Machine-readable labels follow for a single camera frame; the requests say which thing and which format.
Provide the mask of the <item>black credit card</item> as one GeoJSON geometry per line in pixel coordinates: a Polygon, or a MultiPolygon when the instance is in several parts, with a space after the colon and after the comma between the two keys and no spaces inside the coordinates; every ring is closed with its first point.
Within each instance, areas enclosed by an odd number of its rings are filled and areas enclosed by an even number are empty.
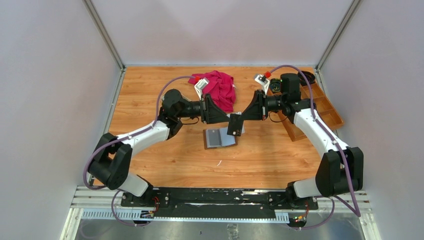
{"type": "Polygon", "coordinates": [[[207,129],[205,131],[206,148],[218,148],[222,146],[221,133],[219,129],[207,129]]]}
{"type": "Polygon", "coordinates": [[[231,113],[227,127],[227,134],[235,137],[242,135],[244,119],[241,113],[231,113]]]}

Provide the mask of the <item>brown leather card holder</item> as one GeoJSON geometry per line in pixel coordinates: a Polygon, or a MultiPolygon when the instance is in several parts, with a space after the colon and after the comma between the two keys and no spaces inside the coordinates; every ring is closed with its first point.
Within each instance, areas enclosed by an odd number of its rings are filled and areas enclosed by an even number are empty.
{"type": "Polygon", "coordinates": [[[228,148],[238,145],[237,138],[227,134],[228,127],[203,130],[204,149],[228,148]]]}

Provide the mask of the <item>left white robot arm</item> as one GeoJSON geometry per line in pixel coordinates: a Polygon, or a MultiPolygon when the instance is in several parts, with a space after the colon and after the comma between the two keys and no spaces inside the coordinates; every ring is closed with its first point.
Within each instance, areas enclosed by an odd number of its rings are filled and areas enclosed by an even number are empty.
{"type": "Polygon", "coordinates": [[[121,190],[134,195],[140,206],[153,201],[152,185],[130,173],[132,158],[141,151],[173,138],[182,128],[182,118],[200,118],[206,124],[229,122],[230,116],[221,110],[209,94],[199,101],[190,101],[177,89],[168,90],[155,120],[137,130],[121,135],[105,133],[99,140],[85,171],[109,190],[121,190]]]}

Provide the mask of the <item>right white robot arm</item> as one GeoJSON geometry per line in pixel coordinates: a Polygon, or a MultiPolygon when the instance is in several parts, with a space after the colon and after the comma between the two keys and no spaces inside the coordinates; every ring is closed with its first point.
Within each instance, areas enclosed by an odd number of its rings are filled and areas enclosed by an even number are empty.
{"type": "Polygon", "coordinates": [[[282,112],[309,139],[321,157],[314,177],[288,183],[285,201],[298,209],[311,197],[355,195],[363,188],[364,154],[359,147],[350,147],[340,140],[319,116],[313,98],[302,98],[299,75],[280,76],[280,94],[267,95],[270,73],[258,74],[254,80],[261,85],[240,121],[265,120],[270,112],[282,112]]]}

